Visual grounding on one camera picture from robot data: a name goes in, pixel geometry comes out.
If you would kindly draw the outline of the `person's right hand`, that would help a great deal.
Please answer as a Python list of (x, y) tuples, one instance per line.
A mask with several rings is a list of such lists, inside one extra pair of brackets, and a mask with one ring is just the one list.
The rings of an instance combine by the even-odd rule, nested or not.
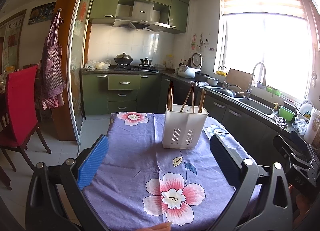
[(295, 218), (293, 222), (294, 228), (296, 228), (303, 221), (305, 215), (308, 213), (308, 211), (311, 208), (310, 200), (306, 196), (302, 195), (301, 193), (299, 193), (296, 196), (296, 204), (299, 210), (299, 215)]

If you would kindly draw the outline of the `person's left hand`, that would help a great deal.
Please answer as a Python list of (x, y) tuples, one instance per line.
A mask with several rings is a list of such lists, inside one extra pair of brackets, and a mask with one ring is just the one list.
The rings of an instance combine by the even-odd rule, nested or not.
[(171, 231), (172, 222), (164, 222), (152, 227), (139, 228), (136, 231)]

